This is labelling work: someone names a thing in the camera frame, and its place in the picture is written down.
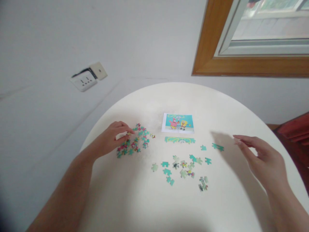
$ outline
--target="white wall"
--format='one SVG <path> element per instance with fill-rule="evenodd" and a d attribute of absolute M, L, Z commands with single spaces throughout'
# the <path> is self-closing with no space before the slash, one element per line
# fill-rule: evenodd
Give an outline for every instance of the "white wall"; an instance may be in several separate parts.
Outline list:
<path fill-rule="evenodd" d="M 191 77 L 205 5 L 0 2 L 1 200 L 14 230 L 30 224 L 100 116 L 134 90 L 198 83 L 230 95 L 266 123 L 308 111 L 309 79 Z M 68 78 L 97 61 L 108 77 L 79 92 Z"/>

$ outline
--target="spongebob figure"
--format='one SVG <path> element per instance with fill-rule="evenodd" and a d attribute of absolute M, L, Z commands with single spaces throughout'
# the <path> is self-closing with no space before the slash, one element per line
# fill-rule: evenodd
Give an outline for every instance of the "spongebob figure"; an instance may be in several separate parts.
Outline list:
<path fill-rule="evenodd" d="M 185 128 L 186 128 L 187 124 L 188 124 L 187 121 L 182 120 L 182 121 L 181 121 L 181 128 L 180 128 L 180 129 L 185 131 Z"/>

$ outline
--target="hand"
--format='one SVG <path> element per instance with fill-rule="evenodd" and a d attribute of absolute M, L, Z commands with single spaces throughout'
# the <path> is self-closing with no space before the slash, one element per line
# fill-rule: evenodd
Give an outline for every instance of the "hand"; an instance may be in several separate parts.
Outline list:
<path fill-rule="evenodd" d="M 116 135 L 125 131 L 135 134 L 135 132 L 124 122 L 113 122 L 85 150 L 87 153 L 91 153 L 96 160 L 97 158 L 110 153 L 129 139 L 129 135 L 126 135 L 116 140 Z"/>
<path fill-rule="evenodd" d="M 272 193 L 289 187 L 282 155 L 258 137 L 233 135 L 249 163 L 249 167 L 266 191 Z M 257 151 L 255 156 L 249 147 Z"/>

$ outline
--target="fingernail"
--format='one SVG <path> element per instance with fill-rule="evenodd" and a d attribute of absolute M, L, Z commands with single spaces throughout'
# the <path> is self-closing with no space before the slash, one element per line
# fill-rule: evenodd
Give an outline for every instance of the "fingernail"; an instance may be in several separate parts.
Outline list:
<path fill-rule="evenodd" d="M 241 144 L 241 140 L 240 139 L 237 139 L 237 138 L 234 138 L 234 145 L 240 145 Z"/>

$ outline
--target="teal puzzle piece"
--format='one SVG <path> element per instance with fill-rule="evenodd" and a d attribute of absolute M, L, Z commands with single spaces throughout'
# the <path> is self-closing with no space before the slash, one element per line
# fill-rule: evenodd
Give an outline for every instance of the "teal puzzle piece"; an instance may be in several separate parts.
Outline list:
<path fill-rule="evenodd" d="M 210 165 L 210 164 L 211 164 L 211 159 L 205 158 L 205 162 L 206 162 L 208 165 Z"/>
<path fill-rule="evenodd" d="M 196 158 L 194 157 L 194 155 L 190 155 L 190 159 L 192 159 L 193 163 L 196 162 Z"/>
<path fill-rule="evenodd" d="M 162 167 L 167 167 L 168 168 L 168 162 L 162 162 Z"/>
<path fill-rule="evenodd" d="M 166 181 L 167 181 L 168 183 L 170 183 L 171 186 L 173 186 L 174 180 L 172 180 L 170 176 L 168 176 L 168 177 L 166 178 Z"/>
<path fill-rule="evenodd" d="M 213 146 L 214 149 L 219 149 L 220 151 L 224 151 L 223 146 L 220 146 L 220 145 L 217 145 L 217 144 L 214 144 L 214 143 L 212 143 L 212 146 Z"/>
<path fill-rule="evenodd" d="M 204 145 L 201 145 L 201 150 L 206 150 L 206 147 Z"/>
<path fill-rule="evenodd" d="M 171 170 L 169 170 L 169 169 L 164 169 L 163 172 L 164 172 L 165 175 L 168 175 L 168 176 L 172 174 Z"/>

